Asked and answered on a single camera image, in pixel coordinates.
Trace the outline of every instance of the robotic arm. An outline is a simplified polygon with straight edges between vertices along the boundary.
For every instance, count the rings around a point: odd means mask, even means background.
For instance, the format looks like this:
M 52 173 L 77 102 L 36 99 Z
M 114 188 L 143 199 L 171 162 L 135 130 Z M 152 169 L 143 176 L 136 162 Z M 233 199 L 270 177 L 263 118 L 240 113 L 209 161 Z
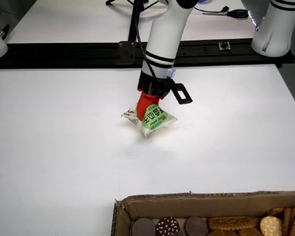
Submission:
M 159 0 L 168 4 L 168 10 L 154 20 L 147 43 L 147 62 L 142 66 L 138 90 L 142 92 L 137 113 L 143 120 L 146 109 L 152 103 L 158 105 L 170 90 L 179 104 L 192 100 L 182 84 L 175 84 L 173 65 L 186 21 L 197 0 Z M 252 48 L 267 57 L 281 57 L 291 46 L 295 27 L 295 0 L 271 0 L 269 9 L 252 41 Z M 181 99 L 178 91 L 183 91 Z
M 170 90 L 180 104 L 191 103 L 192 100 L 182 84 L 175 84 L 172 77 L 175 57 L 185 28 L 187 19 L 198 0 L 160 0 L 168 4 L 168 10 L 154 20 L 150 31 L 146 56 L 143 62 L 138 91 L 141 97 L 137 106 L 140 120 L 143 120 L 146 109 L 152 103 L 158 104 Z M 182 91 L 185 99 L 181 99 L 178 91 Z

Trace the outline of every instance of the black tripod stand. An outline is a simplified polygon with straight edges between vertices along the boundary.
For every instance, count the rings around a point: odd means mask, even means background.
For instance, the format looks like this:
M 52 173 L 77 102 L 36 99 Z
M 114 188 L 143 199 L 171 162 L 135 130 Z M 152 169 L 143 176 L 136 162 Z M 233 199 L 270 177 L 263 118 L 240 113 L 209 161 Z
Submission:
M 115 0 L 108 0 L 106 2 L 106 5 L 112 5 L 112 2 L 114 1 Z M 144 10 L 144 5 L 143 5 L 144 3 L 148 3 L 148 0 L 134 0 L 133 2 L 133 10 L 132 10 L 132 16 L 131 16 L 128 41 L 136 41 L 137 32 L 136 32 L 135 24 L 139 23 L 140 13 Z

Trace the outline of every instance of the scissors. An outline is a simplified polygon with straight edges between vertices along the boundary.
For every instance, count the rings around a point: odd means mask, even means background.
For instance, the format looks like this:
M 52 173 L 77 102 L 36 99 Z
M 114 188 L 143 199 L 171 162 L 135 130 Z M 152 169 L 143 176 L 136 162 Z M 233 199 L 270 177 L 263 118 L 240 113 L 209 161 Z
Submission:
M 203 12 L 202 14 L 214 15 L 214 16 L 229 16 L 238 20 L 245 20 L 245 19 L 248 19 L 249 17 L 248 11 L 244 9 L 237 9 L 237 10 L 226 11 L 226 12 Z

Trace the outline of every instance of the sprinkled cookie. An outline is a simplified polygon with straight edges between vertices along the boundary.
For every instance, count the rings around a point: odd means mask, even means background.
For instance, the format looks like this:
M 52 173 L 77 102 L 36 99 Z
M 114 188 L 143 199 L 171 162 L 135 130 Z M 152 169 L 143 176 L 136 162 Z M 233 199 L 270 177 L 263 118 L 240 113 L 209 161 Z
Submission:
M 274 216 L 267 216 L 260 222 L 264 236 L 282 236 L 282 221 Z
M 131 227 L 132 236 L 155 236 L 154 223 L 148 218 L 138 219 Z
M 172 217 L 161 219 L 156 225 L 157 236 L 172 236 L 180 232 L 179 223 Z
M 188 236 L 207 236 L 207 223 L 199 217 L 190 217 L 185 223 Z

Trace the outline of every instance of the white robotic arm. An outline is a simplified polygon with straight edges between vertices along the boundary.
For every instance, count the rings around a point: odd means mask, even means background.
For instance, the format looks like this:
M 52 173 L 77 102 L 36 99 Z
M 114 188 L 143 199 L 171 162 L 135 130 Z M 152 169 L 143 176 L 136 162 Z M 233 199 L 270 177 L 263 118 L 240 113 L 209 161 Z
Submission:
M 138 84 L 138 90 L 142 92 L 137 106 L 140 120 L 143 120 L 149 105 L 158 104 L 159 99 L 173 90 L 174 83 L 171 78 L 175 74 L 173 66 L 179 43 L 187 19 L 198 0 L 161 0 L 160 2 L 168 4 L 169 7 L 163 15 L 153 21 L 150 31 L 146 49 L 148 62 L 143 62 Z M 155 80 L 159 83 L 160 90 L 155 87 Z M 178 100 L 181 104 L 192 102 L 182 84 L 177 85 L 177 88 L 186 96 L 186 99 Z

